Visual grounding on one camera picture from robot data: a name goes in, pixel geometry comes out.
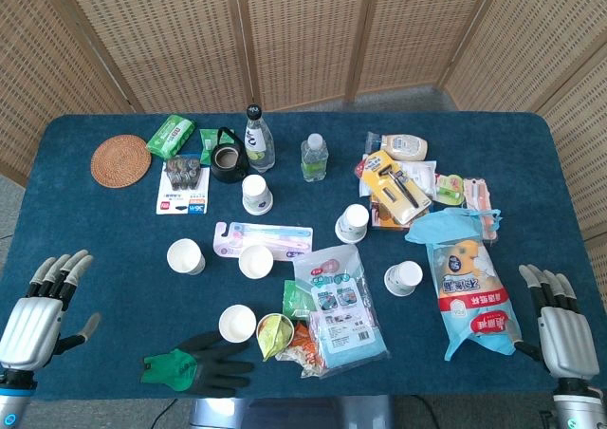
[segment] orange package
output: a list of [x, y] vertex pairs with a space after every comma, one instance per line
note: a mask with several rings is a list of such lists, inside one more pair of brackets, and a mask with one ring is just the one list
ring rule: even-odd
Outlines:
[[316, 345], [310, 338], [310, 331], [301, 322], [295, 326], [293, 341], [289, 346], [276, 355], [278, 361], [294, 361], [302, 370], [302, 378], [319, 377], [322, 375], [322, 362], [318, 356]]

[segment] green wet wipes pack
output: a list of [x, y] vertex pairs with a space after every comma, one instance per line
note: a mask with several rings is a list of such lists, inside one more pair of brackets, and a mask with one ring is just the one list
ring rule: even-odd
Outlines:
[[152, 154], [165, 160], [170, 159], [181, 149], [193, 129], [192, 121], [172, 114], [154, 133], [146, 147]]
[[[219, 130], [215, 128], [202, 128], [200, 129], [200, 139], [202, 140], [202, 152], [200, 153], [200, 164], [211, 166], [211, 153], [217, 145], [217, 132]], [[234, 140], [230, 138], [226, 133], [221, 134], [221, 140], [219, 144], [226, 142], [234, 143]]]
[[283, 315], [291, 320], [305, 320], [314, 308], [312, 297], [297, 288], [294, 280], [285, 280], [285, 292], [283, 293]]

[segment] cable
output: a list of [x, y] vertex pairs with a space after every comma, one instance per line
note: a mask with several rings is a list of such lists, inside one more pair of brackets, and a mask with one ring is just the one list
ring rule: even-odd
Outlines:
[[434, 423], [434, 427], [436, 429], [440, 429], [440, 425], [438, 424], [438, 419], [436, 418], [436, 415], [434, 414], [434, 410], [432, 410], [432, 406], [428, 403], [428, 401], [426, 401], [424, 398], [422, 398], [418, 394], [412, 394], [411, 397], [416, 398], [418, 401], [421, 401], [424, 404], [424, 406], [428, 410], [428, 413], [430, 413], [430, 416], [432, 417], [432, 422]]
[[156, 417], [156, 419], [154, 420], [154, 422], [152, 423], [152, 425], [150, 426], [150, 429], [154, 429], [154, 426], [156, 426], [156, 423], [158, 422], [158, 420], [160, 420], [162, 418], [162, 416], [167, 413], [169, 410], [171, 410], [171, 407], [173, 405], [175, 405], [175, 403], [179, 401], [179, 399], [173, 399], [173, 401], [166, 406], [166, 408], [164, 410], [162, 410], [160, 412], [160, 414]]

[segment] glove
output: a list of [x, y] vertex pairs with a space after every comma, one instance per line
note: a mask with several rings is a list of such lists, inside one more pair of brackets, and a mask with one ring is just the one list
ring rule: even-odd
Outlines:
[[252, 363], [224, 361], [245, 350], [248, 343], [212, 347], [221, 340], [217, 331], [206, 332], [179, 344], [170, 353], [143, 359], [142, 383], [163, 383], [174, 391], [209, 398], [233, 398], [234, 388], [248, 385], [244, 377], [234, 377], [253, 370]]

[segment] blue plastic bag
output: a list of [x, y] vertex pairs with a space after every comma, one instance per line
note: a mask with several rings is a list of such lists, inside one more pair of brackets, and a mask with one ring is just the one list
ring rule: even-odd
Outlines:
[[499, 228], [499, 211], [478, 212], [448, 208], [418, 218], [405, 238], [426, 244], [438, 306], [449, 335], [445, 361], [466, 340], [511, 355], [506, 321], [518, 322], [508, 293], [483, 244], [481, 216], [493, 215]]
[[314, 303], [308, 327], [322, 378], [389, 357], [356, 246], [300, 255], [293, 268], [297, 288]]

